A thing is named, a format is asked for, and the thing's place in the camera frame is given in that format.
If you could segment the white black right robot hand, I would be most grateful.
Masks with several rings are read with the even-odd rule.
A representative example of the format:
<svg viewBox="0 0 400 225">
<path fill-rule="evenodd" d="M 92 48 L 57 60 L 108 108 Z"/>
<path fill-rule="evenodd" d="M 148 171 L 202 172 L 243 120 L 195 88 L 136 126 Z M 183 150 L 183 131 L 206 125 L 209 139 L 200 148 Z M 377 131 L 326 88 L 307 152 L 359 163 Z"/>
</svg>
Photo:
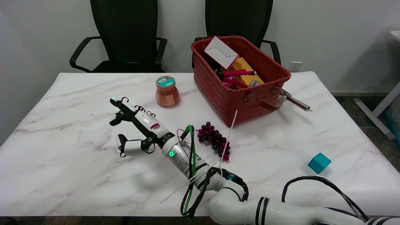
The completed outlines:
<svg viewBox="0 0 400 225">
<path fill-rule="evenodd" d="M 170 132 L 163 124 L 161 124 L 151 112 L 145 111 L 142 107 L 138 110 L 133 110 L 128 107 L 123 100 L 111 98 L 110 103 L 117 107 L 119 111 L 115 114 L 109 124 L 116 126 L 122 121 L 132 123 L 144 136 L 145 139 L 128 140 L 125 135 L 118 134 L 120 156 L 133 156 L 139 152 L 151 154 L 151 146 L 158 145 L 163 154 L 169 151 L 173 155 L 177 152 L 173 148 L 178 144 L 178 138 Z"/>
</svg>

